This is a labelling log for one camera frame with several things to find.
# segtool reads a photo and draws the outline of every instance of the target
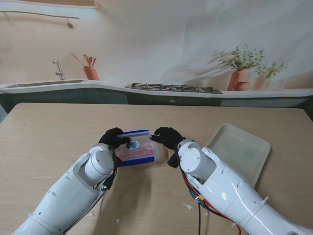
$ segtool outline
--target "wooden spoon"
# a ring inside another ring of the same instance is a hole
[[[92,57],[89,57],[89,67],[91,67],[92,64]]]
[[[96,58],[93,59],[92,67],[93,67],[95,62],[96,62]]]
[[[89,58],[87,55],[84,55],[84,59],[87,61],[87,63],[89,64]]]
[[[81,62],[81,61],[77,58],[77,56],[76,56],[76,55],[74,55],[74,53],[73,53],[73,52],[72,52],[71,54],[72,54],[72,56],[74,56],[74,58],[75,58],[76,60],[78,60],[78,61],[79,61],[79,63],[81,63],[83,66],[85,66],[85,65],[83,64],[83,62]]]

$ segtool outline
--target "countertop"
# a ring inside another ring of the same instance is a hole
[[[285,89],[281,91],[222,91],[223,94],[206,94],[206,93],[190,93],[190,92],[167,92],[167,91],[144,91],[137,89],[125,88],[127,84],[113,84],[105,81],[84,80],[80,83],[65,83],[54,85],[43,85],[34,87],[18,87],[6,88],[11,84],[0,84],[0,94],[16,94],[16,93],[30,93],[30,92],[46,92],[55,90],[79,89],[79,88],[102,88],[112,91],[132,92],[139,94],[150,95],[167,95],[167,96],[189,96],[189,97],[204,97],[204,98],[257,98],[257,97],[304,97],[313,95],[313,89]]]
[[[313,123],[301,109],[23,103],[0,124],[0,234],[11,234],[27,219],[51,185],[108,129],[171,126],[205,145],[222,123],[269,142],[258,193],[288,220],[313,228]],[[113,188],[90,213],[68,235],[198,232],[197,203],[180,171],[165,161],[120,168]],[[205,213],[202,209],[201,234],[237,234],[231,222]]]

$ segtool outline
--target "black glove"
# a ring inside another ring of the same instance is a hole
[[[105,143],[111,145],[114,149],[117,149],[121,144],[125,144],[131,141],[130,138],[119,138],[117,135],[121,135],[123,131],[117,127],[106,131],[106,133],[101,137],[99,143]]]
[[[174,149],[185,138],[181,134],[174,130],[172,127],[160,127],[155,131],[155,135],[150,137],[152,141],[162,143],[169,149]]]

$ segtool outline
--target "kitchen counter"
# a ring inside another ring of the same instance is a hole
[[[313,95],[313,89],[286,89],[281,91],[222,91],[223,94],[206,94],[191,92],[167,92],[167,91],[144,91],[125,88],[127,84],[112,84],[105,81],[84,80],[80,83],[53,84],[33,87],[15,87],[7,88],[12,84],[0,84],[0,94],[19,94],[33,92],[47,92],[69,89],[100,88],[112,91],[121,91],[137,94],[161,95],[161,96],[185,96],[202,98],[262,98],[262,97],[305,97]]]

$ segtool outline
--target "label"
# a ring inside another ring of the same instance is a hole
[[[139,142],[138,141],[129,142],[126,144],[126,147],[128,149],[139,148]]]

